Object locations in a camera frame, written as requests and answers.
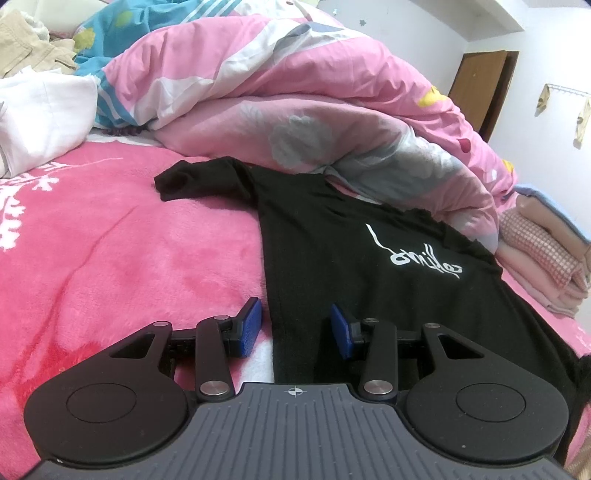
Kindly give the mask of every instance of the pink checkered fabric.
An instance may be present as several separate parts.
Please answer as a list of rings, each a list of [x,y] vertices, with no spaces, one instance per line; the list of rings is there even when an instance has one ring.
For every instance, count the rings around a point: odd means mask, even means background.
[[[585,280],[583,264],[567,252],[546,230],[521,216],[516,208],[501,214],[501,236],[508,245],[528,254],[546,270],[563,289],[574,280]]]

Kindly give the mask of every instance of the crosshair logo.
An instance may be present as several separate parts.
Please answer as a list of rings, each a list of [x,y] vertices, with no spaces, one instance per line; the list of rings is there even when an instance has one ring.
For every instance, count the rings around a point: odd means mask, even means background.
[[[285,390],[285,391],[287,393],[289,393],[289,395],[292,395],[293,397],[297,397],[298,395],[302,395],[302,393],[306,393],[306,390],[302,390],[298,386],[293,386],[289,390]]]

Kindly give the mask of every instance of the yellow pattern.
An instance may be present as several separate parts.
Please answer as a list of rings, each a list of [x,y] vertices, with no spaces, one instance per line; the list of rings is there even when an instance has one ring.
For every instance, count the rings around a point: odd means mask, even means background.
[[[74,51],[76,53],[91,48],[95,43],[95,31],[92,28],[87,28],[74,35]]]
[[[431,90],[429,90],[425,96],[418,101],[417,105],[420,108],[426,108],[433,105],[434,103],[437,103],[439,100],[447,100],[447,97],[439,93],[439,90],[437,90],[434,86],[431,86]]]
[[[126,26],[131,21],[133,16],[133,13],[129,10],[121,12],[119,15],[117,15],[117,18],[115,18],[115,26],[117,28]]]
[[[507,160],[503,160],[503,163],[505,164],[505,167],[507,167],[507,170],[509,170],[509,173],[513,173],[513,170],[515,170],[513,164]]]

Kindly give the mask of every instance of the pink comforter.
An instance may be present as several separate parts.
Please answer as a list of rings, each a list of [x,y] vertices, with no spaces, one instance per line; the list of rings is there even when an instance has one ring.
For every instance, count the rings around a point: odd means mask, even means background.
[[[38,457],[22,420],[42,382],[155,321],[188,328],[265,296],[256,214],[219,198],[161,202],[152,178],[180,156],[156,147],[85,143],[59,161],[0,180],[0,472]],[[534,305],[579,354],[591,338]],[[272,381],[269,322],[236,386]],[[589,428],[583,417],[571,452]]]

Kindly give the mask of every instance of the gray ribbed surface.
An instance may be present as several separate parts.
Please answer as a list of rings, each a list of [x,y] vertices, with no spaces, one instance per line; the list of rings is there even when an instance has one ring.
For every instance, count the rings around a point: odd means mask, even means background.
[[[345,385],[246,384],[201,406],[165,449],[133,465],[75,471],[42,463],[28,480],[567,480],[550,460],[483,469],[424,447],[388,406],[361,402]]]

